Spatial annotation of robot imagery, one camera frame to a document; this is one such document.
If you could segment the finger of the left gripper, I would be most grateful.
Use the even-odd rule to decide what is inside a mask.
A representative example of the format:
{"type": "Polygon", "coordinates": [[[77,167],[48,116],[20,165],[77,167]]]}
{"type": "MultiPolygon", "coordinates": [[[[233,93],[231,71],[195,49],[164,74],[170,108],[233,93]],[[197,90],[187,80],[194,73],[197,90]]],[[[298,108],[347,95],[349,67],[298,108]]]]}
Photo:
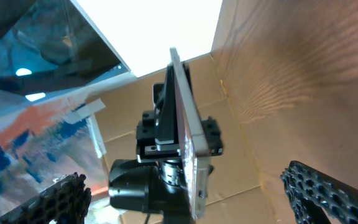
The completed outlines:
{"type": "Polygon", "coordinates": [[[178,146],[177,111],[175,101],[175,78],[173,65],[169,65],[164,83],[155,100],[155,143],[158,151],[176,151],[178,146]]]}
{"type": "Polygon", "coordinates": [[[191,83],[190,67],[188,66],[188,64],[186,62],[182,63],[182,67],[183,67],[183,70],[185,72],[185,76],[186,76],[186,80],[187,80],[189,89],[190,89],[191,93],[193,93],[193,87],[192,87],[192,83],[191,83]]]}

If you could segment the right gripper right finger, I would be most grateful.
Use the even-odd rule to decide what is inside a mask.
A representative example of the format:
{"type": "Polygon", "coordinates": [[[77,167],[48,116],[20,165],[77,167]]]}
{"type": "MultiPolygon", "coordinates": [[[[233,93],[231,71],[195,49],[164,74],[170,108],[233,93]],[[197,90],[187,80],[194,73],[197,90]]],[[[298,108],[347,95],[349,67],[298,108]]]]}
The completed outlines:
{"type": "Polygon", "coordinates": [[[280,179],[297,223],[358,224],[358,189],[304,163],[291,161],[280,179]]]}

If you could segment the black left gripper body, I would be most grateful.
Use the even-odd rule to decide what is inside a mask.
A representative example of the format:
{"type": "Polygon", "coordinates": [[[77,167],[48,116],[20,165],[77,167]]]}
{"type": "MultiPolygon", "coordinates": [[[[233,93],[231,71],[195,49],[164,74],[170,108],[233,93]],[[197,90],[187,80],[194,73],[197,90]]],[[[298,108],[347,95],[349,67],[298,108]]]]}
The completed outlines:
{"type": "Polygon", "coordinates": [[[215,119],[200,119],[189,83],[153,85],[154,109],[136,127],[139,162],[179,161],[186,156],[221,156],[223,142],[215,119]]]}

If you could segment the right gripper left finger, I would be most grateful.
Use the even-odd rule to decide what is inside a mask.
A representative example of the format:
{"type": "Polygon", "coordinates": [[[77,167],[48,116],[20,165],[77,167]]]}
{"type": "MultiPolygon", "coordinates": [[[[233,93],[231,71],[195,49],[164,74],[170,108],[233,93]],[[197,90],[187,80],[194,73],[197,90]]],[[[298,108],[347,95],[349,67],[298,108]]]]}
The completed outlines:
{"type": "Polygon", "coordinates": [[[0,224],[84,224],[91,189],[84,174],[62,177],[43,192],[0,217],[0,224]]]}

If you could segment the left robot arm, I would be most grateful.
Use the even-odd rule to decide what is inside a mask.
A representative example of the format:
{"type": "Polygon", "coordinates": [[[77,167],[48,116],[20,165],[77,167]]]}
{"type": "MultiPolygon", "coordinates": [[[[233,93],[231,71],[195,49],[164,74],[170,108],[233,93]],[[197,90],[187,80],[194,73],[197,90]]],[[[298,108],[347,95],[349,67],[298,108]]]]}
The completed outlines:
{"type": "Polygon", "coordinates": [[[186,63],[170,64],[152,89],[154,108],[136,127],[136,158],[111,166],[110,204],[161,214],[163,223],[195,223],[205,213],[211,157],[223,154],[221,130],[212,117],[200,118],[186,63]]]}

